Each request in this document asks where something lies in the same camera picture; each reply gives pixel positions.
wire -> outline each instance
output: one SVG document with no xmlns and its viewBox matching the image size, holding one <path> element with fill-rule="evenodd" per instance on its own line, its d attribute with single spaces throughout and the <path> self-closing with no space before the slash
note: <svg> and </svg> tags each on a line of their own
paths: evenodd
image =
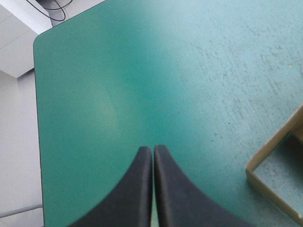
<svg viewBox="0 0 303 227">
<path fill-rule="evenodd" d="M 24 213 L 24 212 L 27 212 L 27 211 L 30 211 L 30 210 L 35 210 L 35 209 L 38 209 L 38 208 L 43 208 L 42 204 L 37 204 L 37 205 L 34 205 L 34 206 L 23 207 L 23 208 L 20 208 L 20 209 L 17 209 L 17 210 L 11 210 L 11 211 L 7 211 L 7 212 L 4 212 L 4 213 L 0 213 L 0 218 L 5 218 L 5 217 L 11 216 L 11 215 Z"/>
<path fill-rule="evenodd" d="M 62 9 L 62 7 L 60 6 L 60 4 L 57 2 L 57 0 L 54 0 L 54 2 L 57 3 L 57 5 L 60 7 L 60 9 L 61 9 L 61 11 L 63 12 L 63 15 L 64 15 L 64 18 L 61 19 L 61 20 L 57 20 L 57 19 L 55 19 L 55 18 L 50 17 L 49 15 L 47 15 L 47 14 L 45 14 L 44 12 L 42 12 L 41 10 L 39 10 L 36 6 L 34 6 L 29 0 L 26 0 L 26 1 L 27 1 L 29 4 L 31 4 L 32 7 L 34 7 L 36 10 L 38 10 L 40 13 L 42 13 L 44 16 L 50 18 L 51 20 L 54 20 L 54 21 L 64 21 L 64 20 L 66 19 L 65 12 L 64 12 L 64 10 Z"/>
<path fill-rule="evenodd" d="M 52 9 L 52 8 L 44 8 L 44 9 L 46 9 L 46 10 L 58 10 L 58 9 L 62 9 L 62 8 L 64 8 L 64 7 L 66 7 L 66 6 L 68 6 L 69 4 L 71 4 L 72 1 L 74 1 L 74 0 L 70 0 L 66 5 L 61 6 L 60 8 L 55 8 L 55 9 Z"/>
</svg>

scratched table surface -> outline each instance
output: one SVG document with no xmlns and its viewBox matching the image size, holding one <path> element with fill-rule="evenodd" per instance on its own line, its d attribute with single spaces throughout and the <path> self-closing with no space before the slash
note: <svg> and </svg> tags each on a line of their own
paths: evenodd
<svg viewBox="0 0 303 227">
<path fill-rule="evenodd" d="M 107 0 L 41 34 L 46 227 L 88 212 L 138 147 L 156 144 L 230 212 L 258 227 L 296 226 L 244 167 L 303 101 L 302 18 L 300 0 Z"/>
</svg>

